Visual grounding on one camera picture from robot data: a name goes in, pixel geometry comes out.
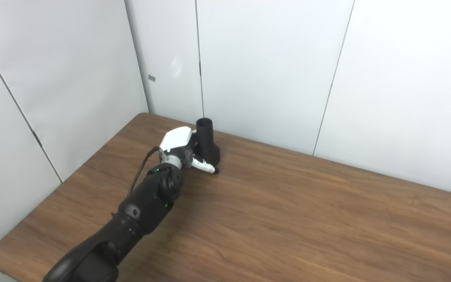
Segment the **white and black left hand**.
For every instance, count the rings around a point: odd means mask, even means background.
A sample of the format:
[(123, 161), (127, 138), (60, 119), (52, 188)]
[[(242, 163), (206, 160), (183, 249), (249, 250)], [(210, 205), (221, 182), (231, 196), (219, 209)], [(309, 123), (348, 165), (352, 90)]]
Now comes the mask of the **white and black left hand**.
[(198, 152), (198, 145), (196, 130), (188, 126), (170, 130), (159, 145), (160, 161), (170, 163), (181, 170), (194, 167), (210, 174), (218, 174), (220, 170)]

